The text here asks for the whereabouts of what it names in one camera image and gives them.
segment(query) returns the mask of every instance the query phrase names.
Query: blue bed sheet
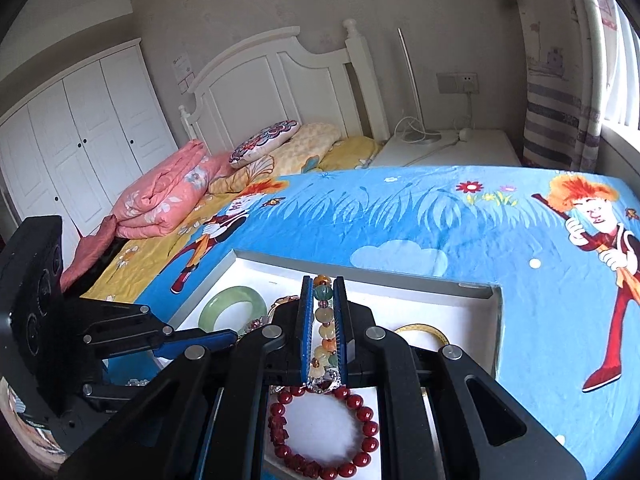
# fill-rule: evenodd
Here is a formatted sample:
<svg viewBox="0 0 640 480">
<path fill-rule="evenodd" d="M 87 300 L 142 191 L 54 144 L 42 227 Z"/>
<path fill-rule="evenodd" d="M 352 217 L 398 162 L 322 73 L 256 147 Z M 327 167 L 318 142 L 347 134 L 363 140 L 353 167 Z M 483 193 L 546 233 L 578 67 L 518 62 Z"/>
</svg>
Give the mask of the blue bed sheet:
<svg viewBox="0 0 640 480">
<path fill-rule="evenodd" d="M 168 320 L 232 248 L 497 283 L 498 381 L 562 436 L 589 479 L 613 457 L 640 413 L 640 203 L 623 182 L 529 168 L 379 168 L 281 177 L 253 191 L 219 213 L 218 224 L 233 225 L 225 241 L 197 268 L 188 266 L 193 251 L 176 258 L 138 303 Z M 583 243 L 575 226 L 570 238 L 565 219 L 534 194 L 594 239 Z M 110 374 L 151 377 L 145 359 L 112 360 Z"/>
</svg>

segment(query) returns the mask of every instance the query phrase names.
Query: wardrobe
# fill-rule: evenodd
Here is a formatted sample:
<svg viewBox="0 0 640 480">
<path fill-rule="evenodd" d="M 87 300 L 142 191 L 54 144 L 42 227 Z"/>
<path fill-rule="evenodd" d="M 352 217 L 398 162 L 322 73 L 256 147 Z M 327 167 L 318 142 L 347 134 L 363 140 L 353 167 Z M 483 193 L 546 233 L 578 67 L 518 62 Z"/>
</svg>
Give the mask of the wardrobe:
<svg viewBox="0 0 640 480">
<path fill-rule="evenodd" d="M 0 169 L 16 221 L 62 216 L 65 267 L 122 191 L 177 149 L 139 43 L 73 65 L 0 118 Z"/>
</svg>

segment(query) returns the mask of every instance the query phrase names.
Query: curtain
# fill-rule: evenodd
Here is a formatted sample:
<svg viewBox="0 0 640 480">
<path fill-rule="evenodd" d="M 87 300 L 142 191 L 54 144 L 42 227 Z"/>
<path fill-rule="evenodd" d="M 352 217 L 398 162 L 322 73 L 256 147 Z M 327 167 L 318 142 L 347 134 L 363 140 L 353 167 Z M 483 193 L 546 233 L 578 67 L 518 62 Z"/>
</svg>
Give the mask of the curtain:
<svg viewBox="0 0 640 480">
<path fill-rule="evenodd" d="M 524 162 L 594 171 L 607 81 L 598 0 L 518 0 L 518 8 L 527 56 Z"/>
<path fill-rule="evenodd" d="M 640 40 L 615 0 L 598 0 L 605 31 L 604 118 L 640 129 Z"/>
</svg>

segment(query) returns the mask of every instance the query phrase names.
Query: white nightstand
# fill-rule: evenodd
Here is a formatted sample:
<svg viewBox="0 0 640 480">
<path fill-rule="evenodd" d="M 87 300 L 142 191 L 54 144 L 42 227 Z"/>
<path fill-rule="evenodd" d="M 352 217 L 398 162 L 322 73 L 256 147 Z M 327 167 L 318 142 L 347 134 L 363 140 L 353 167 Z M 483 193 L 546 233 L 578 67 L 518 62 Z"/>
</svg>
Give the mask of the white nightstand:
<svg viewBox="0 0 640 480">
<path fill-rule="evenodd" d="M 393 136 L 369 165 L 405 166 L 428 153 L 429 145 L 408 143 Z M 520 166 L 507 135 L 501 130 L 473 130 L 467 142 L 460 141 L 419 160 L 414 166 Z"/>
</svg>

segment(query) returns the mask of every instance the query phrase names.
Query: white tray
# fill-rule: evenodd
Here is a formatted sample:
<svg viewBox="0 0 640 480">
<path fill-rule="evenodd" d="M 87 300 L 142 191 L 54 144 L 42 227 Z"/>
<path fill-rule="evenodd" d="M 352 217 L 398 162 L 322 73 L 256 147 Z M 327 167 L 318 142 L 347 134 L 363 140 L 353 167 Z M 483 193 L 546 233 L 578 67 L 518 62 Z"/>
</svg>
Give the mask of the white tray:
<svg viewBox="0 0 640 480">
<path fill-rule="evenodd" d="M 420 278 L 405 274 L 389 274 L 353 267 L 327 266 L 301 260 L 290 260 L 266 254 L 231 251 L 203 280 L 170 324 L 180 330 L 194 328 L 207 301 L 230 286 L 244 285 L 256 290 L 267 308 L 283 296 L 300 293 L 305 275 L 343 276 L 350 301 L 371 308 L 376 323 L 390 330 L 413 323 L 437 327 L 450 343 L 460 346 L 484 370 L 495 375 L 500 337 L 502 301 L 497 286 L 461 284 Z M 238 303 L 226 309 L 216 321 L 215 329 L 238 330 L 247 321 L 249 304 Z M 403 333 L 414 346 L 437 350 L 439 344 L 428 334 Z M 312 348 L 321 337 L 314 327 Z M 375 388 L 361 388 L 357 393 L 373 408 L 378 420 Z M 427 409 L 434 434 L 431 412 Z M 322 465 L 348 461 L 358 451 L 362 434 L 343 402 L 332 396 L 305 394 L 287 406 L 287 445 L 296 453 Z M 358 470 L 359 480 L 379 479 L 380 452 L 371 454 L 372 462 Z M 273 454 L 266 433 L 265 469 L 279 478 L 302 478 L 284 467 Z"/>
</svg>

